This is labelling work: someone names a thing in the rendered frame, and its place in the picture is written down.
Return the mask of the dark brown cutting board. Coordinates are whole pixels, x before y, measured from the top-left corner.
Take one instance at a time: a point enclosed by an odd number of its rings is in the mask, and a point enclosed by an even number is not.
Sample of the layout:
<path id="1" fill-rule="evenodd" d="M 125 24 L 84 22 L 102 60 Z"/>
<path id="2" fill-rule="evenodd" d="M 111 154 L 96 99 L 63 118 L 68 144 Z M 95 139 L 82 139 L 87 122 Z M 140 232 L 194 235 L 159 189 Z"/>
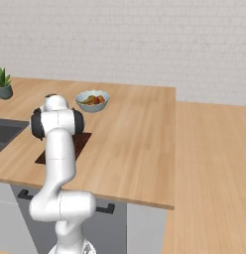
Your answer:
<path id="1" fill-rule="evenodd" d="M 81 134 L 76 134 L 72 136 L 76 158 L 79 157 L 81 151 L 85 147 L 90 137 L 91 137 L 91 134 L 87 132 L 83 132 Z M 35 163 L 44 165 L 46 163 L 46 152 L 43 152 L 40 155 L 40 157 L 35 161 Z"/>

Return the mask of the grey dishwasher door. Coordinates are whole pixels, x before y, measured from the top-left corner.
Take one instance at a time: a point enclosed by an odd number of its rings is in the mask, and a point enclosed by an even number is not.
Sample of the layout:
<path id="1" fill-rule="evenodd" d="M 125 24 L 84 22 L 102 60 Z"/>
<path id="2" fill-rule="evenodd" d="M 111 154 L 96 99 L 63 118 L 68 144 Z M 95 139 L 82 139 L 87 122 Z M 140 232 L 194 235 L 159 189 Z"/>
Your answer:
<path id="1" fill-rule="evenodd" d="M 48 254 L 57 243 L 55 223 L 33 220 L 29 213 L 30 201 L 18 197 L 26 187 L 11 185 L 11 189 L 38 254 Z M 121 202 L 114 202 L 114 205 L 112 214 L 96 211 L 83 223 L 84 235 L 93 244 L 97 254 L 127 254 L 127 205 Z"/>

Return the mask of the light grey cupboard panel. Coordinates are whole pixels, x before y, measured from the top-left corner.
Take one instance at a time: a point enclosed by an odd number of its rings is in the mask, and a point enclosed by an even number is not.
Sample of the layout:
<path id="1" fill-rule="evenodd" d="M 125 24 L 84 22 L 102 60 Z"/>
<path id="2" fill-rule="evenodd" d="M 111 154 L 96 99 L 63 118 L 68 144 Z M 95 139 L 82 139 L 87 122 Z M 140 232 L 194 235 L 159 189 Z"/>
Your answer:
<path id="1" fill-rule="evenodd" d="M 127 205 L 127 254 L 161 254 L 167 211 Z"/>
<path id="2" fill-rule="evenodd" d="M 8 184 L 0 183 L 0 251 L 38 254 L 19 204 Z"/>

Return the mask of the pale blue fruit bowl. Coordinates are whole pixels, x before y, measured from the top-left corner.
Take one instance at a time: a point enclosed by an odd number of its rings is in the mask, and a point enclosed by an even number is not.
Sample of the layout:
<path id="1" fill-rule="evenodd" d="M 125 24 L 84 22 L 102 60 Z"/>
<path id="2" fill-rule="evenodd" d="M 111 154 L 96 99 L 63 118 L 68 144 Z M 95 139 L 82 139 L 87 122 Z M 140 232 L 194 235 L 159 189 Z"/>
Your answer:
<path id="1" fill-rule="evenodd" d="M 101 111 L 109 100 L 109 94 L 102 90 L 87 90 L 75 97 L 76 103 L 85 112 Z"/>

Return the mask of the green potted plant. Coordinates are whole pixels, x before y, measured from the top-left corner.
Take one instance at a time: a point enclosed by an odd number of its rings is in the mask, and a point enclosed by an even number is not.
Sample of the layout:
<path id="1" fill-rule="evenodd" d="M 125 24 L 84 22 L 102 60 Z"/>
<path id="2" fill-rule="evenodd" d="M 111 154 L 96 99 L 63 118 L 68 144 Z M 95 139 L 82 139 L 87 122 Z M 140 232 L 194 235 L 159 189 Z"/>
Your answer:
<path id="1" fill-rule="evenodd" d="M 0 67 L 0 98 L 10 99 L 13 96 L 10 74 L 6 74 L 6 70 Z"/>

